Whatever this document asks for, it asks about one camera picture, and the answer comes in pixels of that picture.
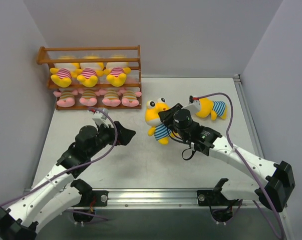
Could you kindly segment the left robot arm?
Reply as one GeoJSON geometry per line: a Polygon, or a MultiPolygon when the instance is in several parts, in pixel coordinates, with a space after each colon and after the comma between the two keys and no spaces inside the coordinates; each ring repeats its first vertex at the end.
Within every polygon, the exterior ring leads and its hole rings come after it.
{"type": "Polygon", "coordinates": [[[107,145],[126,146],[135,134],[118,121],[114,126],[102,123],[82,127],[74,143],[32,191],[13,205],[0,207],[0,238],[33,240],[41,228],[66,209],[96,200],[92,187],[79,175],[107,145]]]}

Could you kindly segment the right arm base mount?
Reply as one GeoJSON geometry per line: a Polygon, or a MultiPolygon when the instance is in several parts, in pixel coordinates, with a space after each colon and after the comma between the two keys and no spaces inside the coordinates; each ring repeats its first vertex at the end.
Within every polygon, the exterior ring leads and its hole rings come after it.
{"type": "Polygon", "coordinates": [[[213,190],[198,190],[197,202],[199,206],[208,207],[215,203],[215,194],[213,190]]]}

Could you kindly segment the yellow plush red stripes top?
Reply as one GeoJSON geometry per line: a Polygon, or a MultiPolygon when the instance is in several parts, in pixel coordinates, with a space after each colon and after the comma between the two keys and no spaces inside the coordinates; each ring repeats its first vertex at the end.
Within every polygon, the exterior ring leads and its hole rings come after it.
{"type": "Polygon", "coordinates": [[[79,81],[83,86],[92,88],[98,83],[98,77],[103,75],[104,64],[102,62],[81,62],[77,70],[79,81]]]}

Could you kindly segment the pink plush face-down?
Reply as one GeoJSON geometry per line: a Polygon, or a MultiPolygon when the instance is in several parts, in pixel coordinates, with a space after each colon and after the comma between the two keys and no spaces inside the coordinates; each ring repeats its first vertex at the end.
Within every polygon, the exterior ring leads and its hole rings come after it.
{"type": "Polygon", "coordinates": [[[80,88],[78,93],[81,95],[79,98],[80,104],[88,107],[92,107],[97,104],[97,97],[100,95],[100,91],[91,88],[80,88]]]}

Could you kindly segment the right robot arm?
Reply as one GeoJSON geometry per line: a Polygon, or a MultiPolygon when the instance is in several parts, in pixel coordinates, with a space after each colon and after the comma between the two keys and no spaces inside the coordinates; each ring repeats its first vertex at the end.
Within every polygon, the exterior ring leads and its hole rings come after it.
{"type": "Polygon", "coordinates": [[[212,193],[213,200],[223,205],[234,199],[257,199],[266,208],[282,212],[295,188],[292,166],[285,161],[275,163],[263,159],[236,146],[221,133],[195,122],[191,117],[194,109],[193,105],[183,107],[178,103],[161,111],[159,117],[166,127],[179,134],[193,154],[200,152],[221,160],[257,183],[256,189],[243,190],[244,195],[240,195],[239,190],[232,195],[227,188],[219,187],[212,193]]]}

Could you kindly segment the pink plush blue stripes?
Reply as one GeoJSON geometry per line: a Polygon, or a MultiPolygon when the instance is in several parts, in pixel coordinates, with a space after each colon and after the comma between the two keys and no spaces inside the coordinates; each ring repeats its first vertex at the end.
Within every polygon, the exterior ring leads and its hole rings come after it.
{"type": "Polygon", "coordinates": [[[125,107],[136,107],[139,105],[137,98],[141,97],[142,93],[139,87],[124,87],[120,89],[122,95],[121,103],[125,107]]]}

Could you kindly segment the pink plush orange stripes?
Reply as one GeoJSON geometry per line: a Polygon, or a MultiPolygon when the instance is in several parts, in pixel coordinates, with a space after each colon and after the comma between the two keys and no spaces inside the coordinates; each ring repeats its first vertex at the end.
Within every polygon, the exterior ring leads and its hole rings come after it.
{"type": "Polygon", "coordinates": [[[69,108],[75,105],[75,96],[78,95],[77,89],[55,90],[53,92],[57,98],[56,105],[62,108],[69,108]]]}
{"type": "Polygon", "coordinates": [[[105,106],[117,107],[120,105],[120,90],[115,87],[99,89],[99,95],[103,96],[102,103],[105,106]]]}

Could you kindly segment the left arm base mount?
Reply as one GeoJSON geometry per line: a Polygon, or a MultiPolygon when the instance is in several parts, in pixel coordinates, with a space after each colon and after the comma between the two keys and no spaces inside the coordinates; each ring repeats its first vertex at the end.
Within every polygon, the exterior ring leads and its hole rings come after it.
{"type": "Polygon", "coordinates": [[[106,190],[93,190],[89,195],[90,207],[105,207],[108,202],[109,192],[106,190]]]}

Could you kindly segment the yellow plush red stripes front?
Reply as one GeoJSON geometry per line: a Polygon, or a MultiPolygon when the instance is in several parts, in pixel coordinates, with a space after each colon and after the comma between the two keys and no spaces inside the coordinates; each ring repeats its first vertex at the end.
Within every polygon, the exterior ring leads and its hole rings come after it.
{"type": "Polygon", "coordinates": [[[114,87],[121,87],[127,79],[127,74],[130,72],[131,69],[127,61],[107,62],[103,70],[106,81],[114,87]]]}

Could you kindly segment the yellow plush blue stripes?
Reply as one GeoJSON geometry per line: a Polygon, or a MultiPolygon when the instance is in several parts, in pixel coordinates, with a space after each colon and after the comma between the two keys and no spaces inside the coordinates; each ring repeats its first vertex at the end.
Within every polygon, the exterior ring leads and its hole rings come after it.
{"type": "Polygon", "coordinates": [[[166,127],[159,116],[160,112],[169,109],[165,98],[161,97],[158,100],[149,100],[146,103],[145,122],[150,127],[147,131],[149,137],[154,137],[161,145],[167,145],[169,138],[173,136],[172,131],[166,127]]]}

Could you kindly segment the yellow plush red stripes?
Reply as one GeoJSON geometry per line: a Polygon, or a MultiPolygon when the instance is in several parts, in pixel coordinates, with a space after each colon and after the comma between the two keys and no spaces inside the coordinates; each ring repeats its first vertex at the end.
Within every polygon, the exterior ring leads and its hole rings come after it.
{"type": "Polygon", "coordinates": [[[74,62],[55,63],[54,68],[50,68],[51,80],[62,88],[67,88],[72,83],[72,79],[78,76],[77,70],[80,64],[74,62]]]}
{"type": "Polygon", "coordinates": [[[130,72],[131,69],[127,61],[107,62],[103,70],[106,81],[114,87],[121,87],[127,79],[127,74],[130,72]]]}
{"type": "Polygon", "coordinates": [[[104,64],[102,62],[81,62],[77,70],[79,81],[83,86],[92,88],[98,83],[98,77],[103,75],[104,64]]]}

